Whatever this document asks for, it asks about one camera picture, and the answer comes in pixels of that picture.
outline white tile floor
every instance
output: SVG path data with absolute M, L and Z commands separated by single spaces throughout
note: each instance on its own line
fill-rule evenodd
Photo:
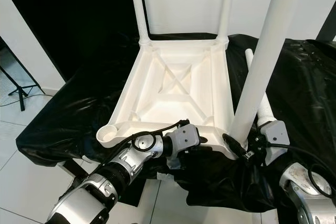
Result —
M 49 100 L 27 99 L 24 112 L 19 104 L 0 108 L 0 224 L 45 223 L 58 197 L 71 183 L 71 177 L 59 167 L 37 166 L 16 148 L 15 138 Z M 88 172 L 95 168 L 94 164 L 79 163 Z M 148 180 L 139 206 L 117 203 L 107 223 L 277 223 L 276 211 L 261 215 L 228 208 L 190 207 L 185 203 L 186 195 L 187 191 L 175 182 Z

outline black tarp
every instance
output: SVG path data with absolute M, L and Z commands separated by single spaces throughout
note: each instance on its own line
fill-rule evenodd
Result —
M 208 34 L 156 36 L 157 39 L 206 39 Z M 257 39 L 229 37 L 226 50 L 234 109 L 247 75 L 244 51 L 255 49 Z M 35 164 L 57 162 L 85 155 L 103 161 L 110 150 L 96 140 L 118 101 L 139 47 L 121 40 L 108 45 L 80 68 L 17 138 L 20 152 Z M 267 88 L 278 120 L 286 124 L 291 145 L 320 156 L 336 171 L 336 49 L 316 41 L 286 39 Z M 223 154 L 199 150 L 183 154 L 184 170 L 169 171 L 165 160 L 146 163 L 140 177 L 155 178 L 156 172 L 172 173 L 189 191 L 187 203 L 220 206 L 244 211 L 269 209 L 293 211 L 279 188 L 279 176 L 292 161 L 310 165 L 312 160 L 289 151 L 270 167 L 245 167 Z

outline white pipe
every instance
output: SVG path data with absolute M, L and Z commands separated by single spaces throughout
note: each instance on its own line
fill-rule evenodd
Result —
M 271 0 L 229 134 L 242 147 L 285 41 L 298 0 Z
M 147 44 L 150 42 L 147 32 L 147 25 L 145 19 L 145 13 L 143 10 L 142 0 L 133 0 L 135 16 L 137 17 L 138 30 L 139 30 L 139 44 Z
M 245 57 L 247 62 L 247 68 L 250 69 L 253 60 L 253 52 L 251 49 L 245 50 Z M 276 120 L 273 116 L 272 108 L 271 105 L 269 104 L 266 93 L 264 93 L 264 96 L 262 97 L 257 115 L 258 115 L 258 121 L 257 121 L 258 126 Z
M 221 17 L 219 21 L 219 29 L 216 40 L 221 43 L 228 42 L 227 31 L 229 25 L 230 11 L 231 11 L 232 0 L 223 0 Z

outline white wall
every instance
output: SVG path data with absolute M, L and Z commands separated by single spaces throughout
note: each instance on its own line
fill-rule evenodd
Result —
M 0 0 L 0 36 L 46 93 L 65 84 L 12 0 Z
M 153 34 L 217 33 L 222 0 L 145 0 Z M 229 35 L 259 37 L 270 0 L 233 0 Z M 335 0 L 299 0 L 287 38 L 315 39 Z

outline black plastic sheet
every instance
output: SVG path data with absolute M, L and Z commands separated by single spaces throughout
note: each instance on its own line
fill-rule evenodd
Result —
M 154 37 L 206 39 L 214 35 Z M 247 75 L 244 51 L 247 48 L 254 51 L 257 39 L 233 35 L 229 40 L 226 54 L 236 109 Z M 83 155 L 103 161 L 110 150 L 103 148 L 95 135 L 108 122 L 138 51 L 139 47 L 130 43 L 107 46 L 88 60 L 17 138 L 18 149 L 35 164 L 45 166 Z M 335 55 L 332 45 L 287 39 L 267 88 L 274 116 L 285 122 L 291 144 L 320 156 L 334 171 Z M 155 178 L 157 172 L 171 173 L 189 191 L 190 205 L 255 212 L 281 207 L 293 210 L 278 186 L 280 175 L 295 160 L 305 165 L 312 162 L 291 151 L 266 168 L 247 168 L 240 160 L 231 161 L 221 153 L 208 150 L 183 154 L 181 159 L 184 169 L 175 171 L 169 170 L 162 158 L 150 160 L 140 177 Z

